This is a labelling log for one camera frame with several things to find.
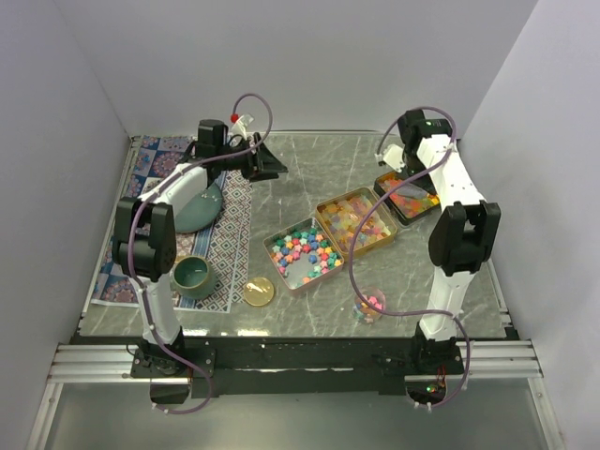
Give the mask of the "silver metal scoop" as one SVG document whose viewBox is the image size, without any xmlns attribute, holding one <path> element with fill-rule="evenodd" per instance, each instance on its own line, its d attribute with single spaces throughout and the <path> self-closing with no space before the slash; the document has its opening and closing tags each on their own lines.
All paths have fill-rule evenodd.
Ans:
<svg viewBox="0 0 600 450">
<path fill-rule="evenodd" d="M 416 186 L 412 183 L 407 183 L 398 188 L 397 194 L 403 197 L 408 197 L 412 199 L 425 199 L 428 197 L 428 192 L 419 186 Z"/>
</svg>

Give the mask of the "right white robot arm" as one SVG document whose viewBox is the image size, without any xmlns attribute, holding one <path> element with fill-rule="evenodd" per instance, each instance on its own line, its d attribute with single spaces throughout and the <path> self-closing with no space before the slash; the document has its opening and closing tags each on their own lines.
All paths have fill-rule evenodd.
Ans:
<svg viewBox="0 0 600 450">
<path fill-rule="evenodd" d="M 427 118 L 425 111 L 406 111 L 397 126 L 409 181 L 429 178 L 440 202 L 441 215 L 428 240 L 434 278 L 419 328 L 427 340 L 446 341 L 456 336 L 464 297 L 491 255 L 502 213 L 468 174 L 453 120 L 445 114 Z"/>
</svg>

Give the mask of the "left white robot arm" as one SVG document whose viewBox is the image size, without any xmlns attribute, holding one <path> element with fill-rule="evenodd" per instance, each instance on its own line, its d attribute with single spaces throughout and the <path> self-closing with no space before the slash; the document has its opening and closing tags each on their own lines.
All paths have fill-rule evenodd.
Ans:
<svg viewBox="0 0 600 450">
<path fill-rule="evenodd" d="M 265 135 L 248 136 L 216 119 L 199 122 L 197 138 L 171 174 L 138 197 L 123 197 L 115 211 L 112 260 L 132 282 L 142 310 L 142 339 L 157 346 L 153 365 L 163 375 L 181 373 L 185 351 L 171 299 L 169 274 L 176 256 L 175 217 L 223 172 L 238 171 L 250 182 L 276 179 L 288 168 L 264 144 Z"/>
</svg>

